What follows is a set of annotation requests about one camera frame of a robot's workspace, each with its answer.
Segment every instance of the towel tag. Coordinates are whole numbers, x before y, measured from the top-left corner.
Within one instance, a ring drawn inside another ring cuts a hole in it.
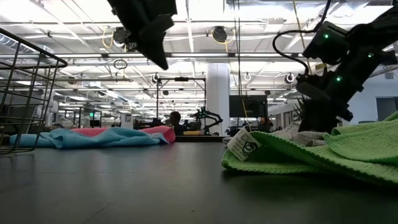
[[[240,161],[244,161],[259,149],[261,144],[245,128],[242,128],[226,146]]]

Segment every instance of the gray cloth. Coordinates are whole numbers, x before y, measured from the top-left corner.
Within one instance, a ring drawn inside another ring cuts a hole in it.
[[[301,146],[324,146],[326,144],[323,140],[323,134],[315,131],[302,131],[299,132],[301,121],[293,122],[289,127],[276,131],[274,134],[280,138],[288,139],[295,142]],[[232,137],[227,137],[223,139],[223,143],[227,144]]]

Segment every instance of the white pillar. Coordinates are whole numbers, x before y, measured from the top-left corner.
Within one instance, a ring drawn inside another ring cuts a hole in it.
[[[221,124],[210,128],[210,133],[225,136],[229,129],[229,68],[227,63],[209,63],[207,66],[207,108],[219,114],[224,120]],[[206,124],[214,121],[207,119]]]

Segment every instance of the pink towel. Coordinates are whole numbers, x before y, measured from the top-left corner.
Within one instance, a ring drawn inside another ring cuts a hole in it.
[[[84,134],[85,136],[94,137],[94,136],[101,134],[102,132],[104,132],[107,129],[108,128],[75,128],[75,129],[71,129],[71,131],[74,131],[74,132],[77,132],[80,134]],[[154,127],[154,128],[146,128],[146,129],[142,129],[140,131],[143,131],[147,134],[162,133],[164,138],[166,139],[166,141],[168,141],[169,143],[175,141],[174,130],[173,130],[173,128],[170,128],[168,126],[158,126],[158,127]]]

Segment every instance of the green towel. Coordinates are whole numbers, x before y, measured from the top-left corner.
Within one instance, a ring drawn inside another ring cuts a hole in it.
[[[246,161],[226,151],[229,170],[294,174],[337,172],[380,184],[398,184],[398,113],[377,123],[335,128],[326,146],[303,147],[262,132],[251,135],[262,146]]]

